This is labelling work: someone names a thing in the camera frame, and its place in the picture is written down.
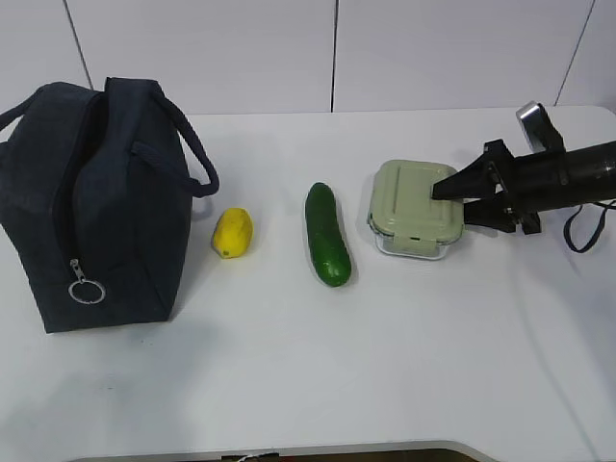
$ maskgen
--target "bag handle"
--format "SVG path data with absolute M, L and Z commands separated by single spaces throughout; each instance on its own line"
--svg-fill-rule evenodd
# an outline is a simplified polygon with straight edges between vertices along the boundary
M 7 128 L 11 124 L 11 122 L 13 122 L 15 119 L 26 114 L 26 111 L 28 110 L 30 105 L 34 102 L 34 100 L 39 97 L 39 94 L 41 91 L 42 91 L 42 88 L 38 89 L 28 99 L 26 99 L 22 103 L 18 104 L 12 109 L 9 109 L 5 113 L 0 114 L 0 132 L 4 130 L 5 128 Z
M 210 159 L 208 159 L 205 149 L 203 148 L 203 144 L 201 144 L 199 136 L 194 132 L 191 123 L 186 119 L 184 113 L 182 113 L 182 111 L 175 106 L 175 104 L 166 99 L 164 95 L 158 92 L 152 92 L 151 95 L 154 101 L 156 101 L 161 109 L 163 109 L 167 117 L 171 120 L 175 126 L 175 129 L 191 149 L 194 157 L 196 157 L 199 163 L 205 168 L 205 171 L 210 178 L 210 183 L 201 184 L 198 180 L 187 176 L 183 171 L 173 166 L 157 149 L 154 149 L 144 142 L 136 141 L 133 144 L 133 154 L 140 156 L 142 160 L 159 170 L 161 173 L 170 177 L 179 186 L 192 194 L 193 197 L 200 198 L 205 197 L 206 195 L 214 194 L 218 191 L 220 186 L 218 174 L 210 162 Z

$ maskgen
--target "green lid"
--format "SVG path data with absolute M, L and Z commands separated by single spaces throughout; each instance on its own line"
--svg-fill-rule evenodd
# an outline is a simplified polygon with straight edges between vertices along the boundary
M 437 244 L 457 241 L 464 229 L 461 201 L 432 200 L 432 186 L 453 175 L 443 164 L 389 161 L 374 177 L 369 224 L 393 239 L 401 253 L 434 254 Z

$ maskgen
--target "metal key ring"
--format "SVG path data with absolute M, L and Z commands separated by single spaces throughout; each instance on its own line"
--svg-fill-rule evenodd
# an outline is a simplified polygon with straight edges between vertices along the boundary
M 91 284 L 95 286 L 100 291 L 100 296 L 95 300 L 85 300 L 84 298 L 80 298 L 75 294 L 75 287 L 83 284 Z M 105 295 L 107 292 L 105 291 L 105 287 L 98 281 L 90 281 L 89 279 L 81 279 L 73 282 L 70 286 L 68 286 L 68 294 L 70 297 L 75 300 L 77 303 L 81 303 L 82 305 L 95 305 L 96 303 L 100 303 L 105 299 Z

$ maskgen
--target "cucumber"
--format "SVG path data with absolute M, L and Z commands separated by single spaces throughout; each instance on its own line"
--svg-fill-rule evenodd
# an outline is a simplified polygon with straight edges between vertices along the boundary
M 340 234 L 334 193 L 323 183 L 315 183 L 306 198 L 306 231 L 312 264 L 317 275 L 330 287 L 345 284 L 351 264 Z

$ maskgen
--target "yellow lemon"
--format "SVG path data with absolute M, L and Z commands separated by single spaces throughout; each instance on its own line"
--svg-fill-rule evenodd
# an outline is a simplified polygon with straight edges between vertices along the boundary
M 241 257 L 252 240 L 252 219 L 245 209 L 227 209 L 218 219 L 212 247 L 220 258 Z

